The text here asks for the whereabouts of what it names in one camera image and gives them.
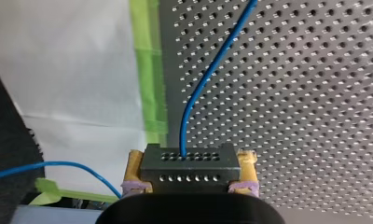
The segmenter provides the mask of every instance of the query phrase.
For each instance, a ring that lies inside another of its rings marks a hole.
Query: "white surface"
[[[0,77],[46,161],[84,163],[119,185],[145,132],[128,0],[0,1]],[[109,193],[73,168],[62,189]]]
[[[94,224],[102,211],[20,205],[11,224]]]

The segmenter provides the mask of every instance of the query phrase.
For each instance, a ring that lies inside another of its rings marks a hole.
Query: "metal plate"
[[[160,1],[169,145],[246,2]],[[190,147],[256,150],[263,199],[373,217],[373,0],[266,0],[195,105]]]

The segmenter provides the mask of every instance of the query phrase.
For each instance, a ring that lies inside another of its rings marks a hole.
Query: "wire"
[[[15,174],[18,174],[18,173],[39,169],[39,168],[42,168],[44,166],[74,166],[74,167],[83,169],[83,170],[87,171],[88,173],[90,173],[91,175],[94,175],[94,177],[98,178],[100,181],[102,181],[109,189],[111,189],[111,191],[114,192],[115,195],[117,195],[117,197],[119,197],[119,199],[122,197],[122,195],[119,193],[119,191],[117,191],[117,189],[114,188],[114,186],[111,185],[110,182],[108,182],[108,180],[106,180],[104,177],[97,174],[95,171],[90,169],[88,166],[82,165],[80,163],[73,162],[73,161],[44,161],[44,162],[39,162],[39,163],[35,163],[35,164],[19,166],[19,167],[15,167],[15,168],[5,170],[5,171],[1,171],[0,172],[0,178],[6,177],[8,175],[15,175]]]
[[[203,90],[204,86],[206,85],[208,79],[210,78],[213,71],[218,67],[219,63],[221,62],[222,58],[226,55],[228,48],[233,43],[233,39],[238,35],[241,31],[244,23],[247,21],[248,17],[250,16],[251,12],[256,7],[257,0],[250,0],[245,7],[244,11],[242,12],[239,20],[237,21],[236,25],[233,27],[233,31],[228,36],[225,43],[222,45],[221,49],[215,55],[213,61],[211,62],[209,68],[204,73],[203,77],[201,78],[198,86],[190,95],[188,102],[186,103],[186,108],[184,110],[183,118],[181,120],[181,129],[180,129],[180,154],[182,157],[187,155],[187,122],[189,120],[189,115],[192,110],[193,105],[195,104],[196,100],[198,99],[200,92]]]

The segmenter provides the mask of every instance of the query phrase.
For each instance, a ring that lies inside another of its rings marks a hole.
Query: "metal sheet with holes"
[[[245,5],[160,1],[170,146]],[[259,1],[196,103],[187,139],[254,149],[272,204],[373,217],[373,0]]]

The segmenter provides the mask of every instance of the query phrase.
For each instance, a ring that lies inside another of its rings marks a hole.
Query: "black panel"
[[[131,196],[107,208],[96,223],[284,224],[284,221],[274,208],[255,197],[218,193]]]
[[[0,80],[0,171],[38,161],[42,155]],[[32,171],[0,179],[0,224],[10,221],[16,206],[43,173]]]

